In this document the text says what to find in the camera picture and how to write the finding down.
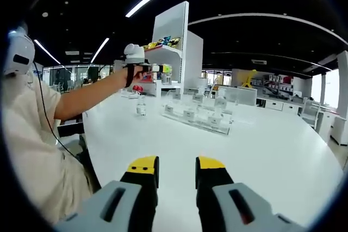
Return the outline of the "person's left hand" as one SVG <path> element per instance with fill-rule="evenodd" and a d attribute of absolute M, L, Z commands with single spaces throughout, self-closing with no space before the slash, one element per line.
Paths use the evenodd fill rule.
<path fill-rule="evenodd" d="M 148 67 L 143 66 L 135 66 L 134 67 L 134 76 L 133 76 L 133 82 L 139 82 L 141 81 L 146 75 L 148 75 L 149 69 Z"/>

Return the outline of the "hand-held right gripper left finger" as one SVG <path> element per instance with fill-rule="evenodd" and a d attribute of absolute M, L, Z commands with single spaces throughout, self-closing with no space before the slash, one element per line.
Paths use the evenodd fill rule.
<path fill-rule="evenodd" d="M 121 180 L 111 181 L 62 221 L 55 231 L 151 231 L 158 205 L 159 157 L 133 161 Z"/>

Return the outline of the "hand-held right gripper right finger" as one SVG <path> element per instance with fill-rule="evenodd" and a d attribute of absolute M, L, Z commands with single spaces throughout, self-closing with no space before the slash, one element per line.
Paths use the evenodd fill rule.
<path fill-rule="evenodd" d="M 220 161 L 198 156 L 196 205 L 203 231 L 305 231 L 243 183 L 235 183 Z"/>

